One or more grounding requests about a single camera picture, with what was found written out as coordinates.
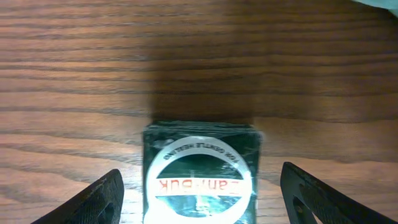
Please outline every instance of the label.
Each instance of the label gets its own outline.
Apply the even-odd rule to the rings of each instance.
[[[217,157],[234,167],[243,179],[222,178],[158,178],[173,161],[185,156],[204,154]],[[164,147],[152,161],[146,177],[148,211],[144,224],[165,222],[192,224],[233,224],[245,213],[252,193],[252,177],[244,159],[231,146],[216,138],[190,136]],[[204,195],[239,197],[236,203],[221,213],[206,217],[179,215],[157,197],[174,195]]]

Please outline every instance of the wood grain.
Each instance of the wood grain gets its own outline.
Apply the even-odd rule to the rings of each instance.
[[[258,223],[288,223],[291,161],[398,220],[398,22],[346,0],[0,2],[0,222],[29,223],[113,168],[142,219],[153,119],[265,134]]]

